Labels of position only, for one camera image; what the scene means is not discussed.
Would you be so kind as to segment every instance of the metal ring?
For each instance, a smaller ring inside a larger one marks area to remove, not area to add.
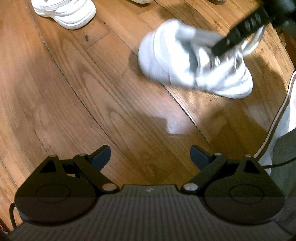
[[[265,25],[260,27],[254,34],[253,38],[247,43],[246,47],[242,50],[242,56],[249,55],[261,42],[265,31]]]

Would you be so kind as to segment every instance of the shoe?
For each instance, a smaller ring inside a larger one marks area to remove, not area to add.
[[[296,72],[293,73],[288,92],[284,103],[282,104],[279,112],[277,113],[267,137],[260,147],[254,158],[259,160],[261,165],[271,165],[276,163],[285,162],[291,158],[296,157]],[[267,173],[272,174],[274,171],[281,171],[284,168],[291,169],[291,165],[287,164],[285,167],[277,167],[266,169]],[[287,176],[288,170],[281,176]]]
[[[145,3],[153,2],[154,0],[132,0],[132,1],[136,3],[145,4]]]
[[[177,19],[164,22],[142,40],[138,60],[143,74],[166,85],[206,91],[228,98],[244,98],[253,81],[243,56],[246,41],[219,58],[211,47],[223,36],[187,26]]]
[[[91,0],[32,0],[37,14],[53,18],[66,29],[78,29],[85,26],[96,14]]]

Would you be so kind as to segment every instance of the metal pin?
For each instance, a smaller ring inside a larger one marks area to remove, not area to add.
[[[108,191],[108,192],[111,192],[111,191],[114,191],[117,186],[114,184],[114,183],[105,183],[102,188],[105,190],[105,191]]]
[[[195,183],[186,183],[184,184],[183,188],[186,191],[196,191],[198,189],[198,185],[196,185]]]

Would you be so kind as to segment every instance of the wooden floor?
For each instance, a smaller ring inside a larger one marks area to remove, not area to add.
[[[112,158],[102,172],[118,185],[181,185],[198,173],[192,144],[230,158],[255,154],[294,69],[269,26],[245,58],[254,81],[245,99],[142,76],[139,44],[162,22],[179,18],[226,34],[255,0],[94,0],[96,16],[75,31],[38,16],[30,0],[0,3],[0,218],[10,228],[17,188],[49,154],[71,158],[108,144]]]

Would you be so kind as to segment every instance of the white sneaker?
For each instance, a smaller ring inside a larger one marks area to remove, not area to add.
[[[37,14],[53,18],[66,29],[78,29],[86,25],[96,14],[91,0],[32,0]]]
[[[283,105],[279,109],[270,130],[267,134],[267,137],[260,147],[259,151],[254,155],[255,158],[259,158],[259,163],[263,166],[274,164],[274,147],[276,141],[279,140],[282,144],[283,141],[280,137],[284,135],[289,135],[292,130],[296,127],[296,72],[293,73],[289,88],[287,92],[287,96],[284,100]],[[295,146],[294,143],[290,142],[292,145],[291,150],[288,150],[290,147],[281,147],[283,151],[281,160],[277,160],[279,162],[285,162],[293,157],[295,157]],[[271,169],[266,169],[267,173],[271,173]]]
[[[136,2],[136,3],[141,3],[141,4],[144,4],[144,3],[150,3],[150,2],[153,2],[154,0],[132,0],[133,2]]]
[[[146,77],[163,84],[244,98],[251,93],[253,81],[243,56],[258,43],[250,47],[243,41],[219,59],[211,54],[211,47],[222,38],[219,33],[168,20],[142,40],[140,68]]]

